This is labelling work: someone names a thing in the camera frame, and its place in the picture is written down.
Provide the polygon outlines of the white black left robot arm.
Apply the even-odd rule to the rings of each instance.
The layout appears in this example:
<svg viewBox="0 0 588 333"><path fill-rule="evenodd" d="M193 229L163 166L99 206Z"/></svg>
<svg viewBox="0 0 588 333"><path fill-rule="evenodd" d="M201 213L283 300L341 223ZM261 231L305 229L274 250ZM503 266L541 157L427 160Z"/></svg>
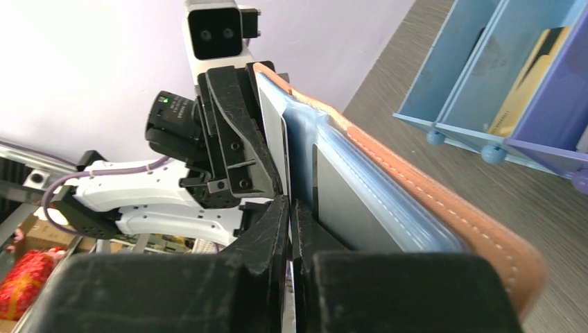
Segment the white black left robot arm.
<svg viewBox="0 0 588 333"><path fill-rule="evenodd" d="M257 69L275 67L209 69L195 99L159 92L145 138L160 159L114 163L87 151L77 172L47 189L43 208L95 239L172 234L228 245L285 230L288 197L263 129Z"/></svg>

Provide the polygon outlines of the grey silver card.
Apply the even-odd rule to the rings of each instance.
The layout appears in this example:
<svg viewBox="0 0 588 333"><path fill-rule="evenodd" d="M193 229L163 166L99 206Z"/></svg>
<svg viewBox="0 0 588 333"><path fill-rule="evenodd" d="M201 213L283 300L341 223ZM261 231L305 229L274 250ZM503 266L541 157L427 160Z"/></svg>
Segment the grey silver card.
<svg viewBox="0 0 588 333"><path fill-rule="evenodd" d="M313 145L318 215L328 231L352 250L401 253L411 244L394 236L392 216L360 179L356 164L325 143Z"/></svg>

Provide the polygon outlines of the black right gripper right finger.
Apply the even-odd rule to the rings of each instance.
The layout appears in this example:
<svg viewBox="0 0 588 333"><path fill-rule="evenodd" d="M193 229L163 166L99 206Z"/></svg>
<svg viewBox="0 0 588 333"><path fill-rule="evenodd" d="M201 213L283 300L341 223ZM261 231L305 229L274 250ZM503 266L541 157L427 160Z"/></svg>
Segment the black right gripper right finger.
<svg viewBox="0 0 588 333"><path fill-rule="evenodd" d="M520 332L497 273L464 253L350 251L291 205L298 332Z"/></svg>

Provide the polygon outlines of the orange leather card holder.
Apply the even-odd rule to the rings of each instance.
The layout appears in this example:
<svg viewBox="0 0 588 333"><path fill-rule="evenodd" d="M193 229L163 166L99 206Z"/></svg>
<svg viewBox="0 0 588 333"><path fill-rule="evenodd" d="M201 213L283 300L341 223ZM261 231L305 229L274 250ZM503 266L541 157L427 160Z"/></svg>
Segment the orange leather card holder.
<svg viewBox="0 0 588 333"><path fill-rule="evenodd" d="M487 260L520 320L548 281L539 251L511 229L448 190L330 105L294 89L268 66L254 63L268 148L284 189L318 214L313 145L325 143L356 164L392 216L402 253L471 253Z"/></svg>

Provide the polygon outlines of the yellow VIP card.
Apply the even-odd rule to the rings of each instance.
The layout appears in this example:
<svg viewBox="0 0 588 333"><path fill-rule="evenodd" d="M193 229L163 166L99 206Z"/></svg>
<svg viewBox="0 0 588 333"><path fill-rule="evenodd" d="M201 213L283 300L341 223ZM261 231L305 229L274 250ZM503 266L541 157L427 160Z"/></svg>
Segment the yellow VIP card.
<svg viewBox="0 0 588 333"><path fill-rule="evenodd" d="M570 26L543 31L487 129L488 134L500 137L511 135L570 31Z"/></svg>

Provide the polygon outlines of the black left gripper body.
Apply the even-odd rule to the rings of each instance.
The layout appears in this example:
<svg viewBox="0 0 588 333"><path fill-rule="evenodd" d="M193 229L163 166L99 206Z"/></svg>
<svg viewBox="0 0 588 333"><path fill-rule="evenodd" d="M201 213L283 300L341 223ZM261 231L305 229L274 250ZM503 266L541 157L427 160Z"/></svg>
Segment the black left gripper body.
<svg viewBox="0 0 588 333"><path fill-rule="evenodd" d="M252 65L252 75L256 80L254 77L254 65L251 62L248 64ZM196 150L202 155L202 158L201 160L191 160L186 163L189 173L180 180L180 185L205 209L235 207L244 198L234 197L230 190L215 118L211 111L209 99L205 96L207 88L204 83L204 74L198 76L197 83L197 97L191 114L193 122L202 131L198 137L199 142L196 144ZM259 95L258 84L255 92Z"/></svg>

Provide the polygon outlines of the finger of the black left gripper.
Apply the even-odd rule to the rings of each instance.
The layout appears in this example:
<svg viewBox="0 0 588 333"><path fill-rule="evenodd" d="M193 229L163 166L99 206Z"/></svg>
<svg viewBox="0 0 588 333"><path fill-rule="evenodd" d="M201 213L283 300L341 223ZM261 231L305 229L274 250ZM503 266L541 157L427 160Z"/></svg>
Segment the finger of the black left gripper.
<svg viewBox="0 0 588 333"><path fill-rule="evenodd" d="M261 123L252 65L209 69L204 74L230 190L236 198L274 198L282 194Z"/></svg>

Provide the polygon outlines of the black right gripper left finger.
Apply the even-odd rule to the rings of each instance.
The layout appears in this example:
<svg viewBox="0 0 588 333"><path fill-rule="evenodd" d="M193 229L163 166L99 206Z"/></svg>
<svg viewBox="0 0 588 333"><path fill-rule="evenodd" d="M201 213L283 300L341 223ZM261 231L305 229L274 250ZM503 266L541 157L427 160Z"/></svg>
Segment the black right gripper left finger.
<svg viewBox="0 0 588 333"><path fill-rule="evenodd" d="M289 200L216 255L75 255L20 332L280 332Z"/></svg>

